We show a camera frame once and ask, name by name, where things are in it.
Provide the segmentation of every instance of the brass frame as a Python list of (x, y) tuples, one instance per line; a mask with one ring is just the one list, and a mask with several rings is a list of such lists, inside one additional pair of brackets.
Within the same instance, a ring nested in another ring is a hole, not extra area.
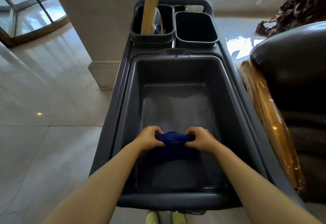
[(263, 74), (250, 59), (242, 62), (239, 74), (284, 173), (293, 188), (303, 191), (305, 179), (300, 169), (297, 152)]
[(27, 34), (23, 34), (17, 37), (10, 38), (2, 29), (0, 29), (0, 41), (6, 46), (6, 47), (15, 47), (30, 41), (33, 41), (35, 39), (41, 38), (49, 33), (54, 32), (55, 30), (58, 30), (59, 28), (63, 27), (64, 25), (68, 24), (70, 22), (69, 18), (67, 16), (64, 16), (60, 18), (59, 20), (54, 21), (53, 23), (43, 27), (39, 28), (38, 30), (29, 32)]

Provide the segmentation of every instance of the blue cloth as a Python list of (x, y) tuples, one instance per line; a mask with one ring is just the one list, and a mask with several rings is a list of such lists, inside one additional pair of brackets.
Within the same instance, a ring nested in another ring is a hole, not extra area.
[(195, 160), (199, 157), (197, 149), (188, 148), (186, 142), (194, 141), (196, 136), (184, 135), (177, 132), (167, 132), (162, 135), (155, 135), (155, 138), (164, 142), (164, 147), (153, 149), (155, 157), (160, 162), (171, 160)]

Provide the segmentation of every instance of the leather chair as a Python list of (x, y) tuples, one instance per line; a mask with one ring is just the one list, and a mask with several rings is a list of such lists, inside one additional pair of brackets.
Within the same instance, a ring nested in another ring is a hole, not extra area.
[(291, 185), (326, 203), (326, 22), (262, 41), (239, 73)]

